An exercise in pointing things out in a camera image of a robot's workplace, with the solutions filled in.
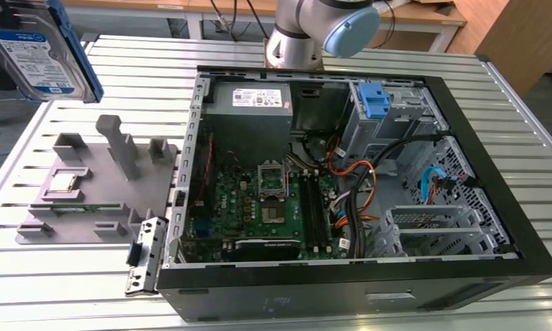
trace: green motherboard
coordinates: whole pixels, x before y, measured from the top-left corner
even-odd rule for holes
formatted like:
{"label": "green motherboard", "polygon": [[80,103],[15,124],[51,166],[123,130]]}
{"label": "green motherboard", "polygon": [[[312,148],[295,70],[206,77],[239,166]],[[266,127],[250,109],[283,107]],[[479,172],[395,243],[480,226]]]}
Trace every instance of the green motherboard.
{"label": "green motherboard", "polygon": [[[283,175],[267,172],[263,174],[262,186],[270,189],[287,189],[287,197],[278,199],[259,196],[260,180],[258,172],[223,172],[219,174],[215,187],[215,204],[211,217],[191,218],[192,240],[184,241],[186,251],[191,259],[199,262],[230,261],[226,249],[243,239],[295,240],[302,242],[298,259],[335,259],[339,252],[327,247],[307,244],[307,225],[304,213],[311,201],[303,201],[302,181],[307,174],[290,172]],[[335,178],[327,174],[311,177],[319,182],[319,197],[322,199],[322,216],[319,226],[323,229],[327,242],[331,242],[328,222],[328,201],[335,190]]]}

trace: motherboard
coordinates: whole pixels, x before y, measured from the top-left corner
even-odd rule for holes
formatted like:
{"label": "motherboard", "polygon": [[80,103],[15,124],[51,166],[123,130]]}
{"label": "motherboard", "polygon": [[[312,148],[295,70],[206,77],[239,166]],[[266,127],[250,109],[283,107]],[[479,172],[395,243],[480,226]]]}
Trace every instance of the motherboard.
{"label": "motherboard", "polygon": [[338,258],[327,211],[335,187],[315,172],[220,172],[212,214],[190,220],[187,261]]}

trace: blue drive bay latch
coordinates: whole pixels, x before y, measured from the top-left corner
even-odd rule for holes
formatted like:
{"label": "blue drive bay latch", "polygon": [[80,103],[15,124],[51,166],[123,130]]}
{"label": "blue drive bay latch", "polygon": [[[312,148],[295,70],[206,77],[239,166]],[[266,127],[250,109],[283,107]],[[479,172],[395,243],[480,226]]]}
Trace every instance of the blue drive bay latch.
{"label": "blue drive bay latch", "polygon": [[383,119],[391,108],[391,96],[380,83],[359,83],[360,99],[370,119]]}

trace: slotted aluminum worktable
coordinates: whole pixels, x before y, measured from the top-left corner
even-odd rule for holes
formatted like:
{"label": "slotted aluminum worktable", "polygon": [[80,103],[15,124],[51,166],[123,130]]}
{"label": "slotted aluminum worktable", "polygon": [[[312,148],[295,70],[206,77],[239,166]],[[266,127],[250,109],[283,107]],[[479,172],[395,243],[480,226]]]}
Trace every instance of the slotted aluminum worktable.
{"label": "slotted aluminum worktable", "polygon": [[[260,67],[263,46],[100,36],[85,49],[105,89],[103,102],[43,105],[0,170],[0,321],[16,322],[1,329],[186,327],[160,296],[123,296],[127,245],[23,246],[15,242],[16,226],[55,160],[52,145],[60,132],[79,132],[87,142],[104,142],[96,119],[117,114],[135,142],[162,136],[182,146],[196,65]],[[552,254],[552,139],[492,65],[472,56],[390,50],[368,50],[352,59],[324,56],[324,62],[327,70],[444,78]],[[552,279],[452,312],[228,325],[232,330],[552,330]]]}

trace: power supply label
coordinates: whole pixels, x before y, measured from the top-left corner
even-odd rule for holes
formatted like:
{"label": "power supply label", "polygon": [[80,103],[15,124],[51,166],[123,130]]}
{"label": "power supply label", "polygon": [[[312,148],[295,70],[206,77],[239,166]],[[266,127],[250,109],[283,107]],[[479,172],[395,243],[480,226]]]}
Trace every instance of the power supply label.
{"label": "power supply label", "polygon": [[49,56],[52,46],[43,34],[0,30],[0,44],[33,88],[45,93],[73,92],[64,67]]}
{"label": "power supply label", "polygon": [[283,107],[280,90],[258,90],[239,88],[234,90],[234,106],[238,107]]}

